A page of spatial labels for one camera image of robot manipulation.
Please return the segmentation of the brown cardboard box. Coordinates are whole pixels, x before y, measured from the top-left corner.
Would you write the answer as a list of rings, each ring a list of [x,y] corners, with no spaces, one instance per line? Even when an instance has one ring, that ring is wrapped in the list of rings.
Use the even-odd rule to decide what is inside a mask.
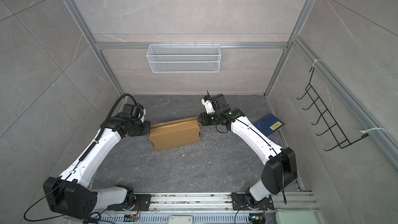
[[[152,125],[149,140],[156,151],[197,143],[201,140],[198,117]]]

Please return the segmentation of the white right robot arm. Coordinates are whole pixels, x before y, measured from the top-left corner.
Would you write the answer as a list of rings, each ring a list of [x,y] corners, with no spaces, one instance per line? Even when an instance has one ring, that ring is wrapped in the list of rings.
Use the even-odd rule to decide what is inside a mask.
[[[225,126],[240,137],[260,158],[264,165],[260,179],[245,193],[250,206],[285,192],[285,187],[297,179],[296,156],[287,147],[282,148],[266,137],[238,108],[230,108],[223,94],[206,95],[201,100],[205,112],[198,121],[203,126]]]

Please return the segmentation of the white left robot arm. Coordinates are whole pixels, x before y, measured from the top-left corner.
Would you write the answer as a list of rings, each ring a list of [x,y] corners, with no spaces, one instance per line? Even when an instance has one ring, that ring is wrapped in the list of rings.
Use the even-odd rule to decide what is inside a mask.
[[[87,219],[94,211],[107,208],[135,206],[134,189],[115,185],[111,188],[92,191],[91,179],[108,153],[125,136],[145,136],[150,133],[150,121],[145,120],[144,107],[126,104],[123,110],[105,120],[90,145],[58,177],[49,177],[43,190],[49,209],[54,213]]]

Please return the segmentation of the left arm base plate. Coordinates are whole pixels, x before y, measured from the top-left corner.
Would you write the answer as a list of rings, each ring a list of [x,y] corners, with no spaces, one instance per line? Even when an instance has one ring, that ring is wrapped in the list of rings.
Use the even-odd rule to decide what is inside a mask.
[[[138,194],[127,197],[126,205],[122,208],[124,211],[149,211],[152,195]]]

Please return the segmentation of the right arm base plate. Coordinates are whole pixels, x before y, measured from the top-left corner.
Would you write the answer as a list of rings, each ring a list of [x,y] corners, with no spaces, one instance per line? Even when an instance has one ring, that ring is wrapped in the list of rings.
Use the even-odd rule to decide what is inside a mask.
[[[264,199],[257,201],[250,194],[231,193],[231,200],[233,209],[235,211],[248,210],[274,210],[274,203],[272,196],[267,196]]]

